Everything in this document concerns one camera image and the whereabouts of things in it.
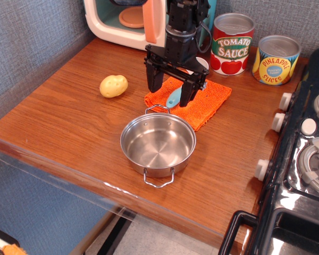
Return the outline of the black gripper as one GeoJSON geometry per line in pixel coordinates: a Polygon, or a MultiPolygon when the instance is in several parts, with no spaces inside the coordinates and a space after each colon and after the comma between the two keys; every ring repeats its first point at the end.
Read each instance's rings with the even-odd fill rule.
{"type": "Polygon", "coordinates": [[[184,81],[180,107],[186,107],[194,99],[197,91],[204,89],[209,72],[196,60],[198,52],[207,51],[201,49],[199,45],[203,29],[209,32],[205,25],[198,25],[189,31],[175,30],[167,25],[165,46],[146,46],[145,66],[148,89],[151,93],[157,92],[162,87],[164,74],[184,81]]]}

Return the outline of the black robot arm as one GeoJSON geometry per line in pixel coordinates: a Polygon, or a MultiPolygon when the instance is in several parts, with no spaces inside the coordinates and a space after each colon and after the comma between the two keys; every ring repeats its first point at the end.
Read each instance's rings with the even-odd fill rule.
{"type": "Polygon", "coordinates": [[[186,107],[205,87],[209,70],[196,60],[201,30],[210,32],[203,22],[208,17],[208,1],[167,1],[169,20],[164,47],[147,45],[145,58],[148,89],[155,93],[165,74],[183,82],[179,105],[186,107]]]}

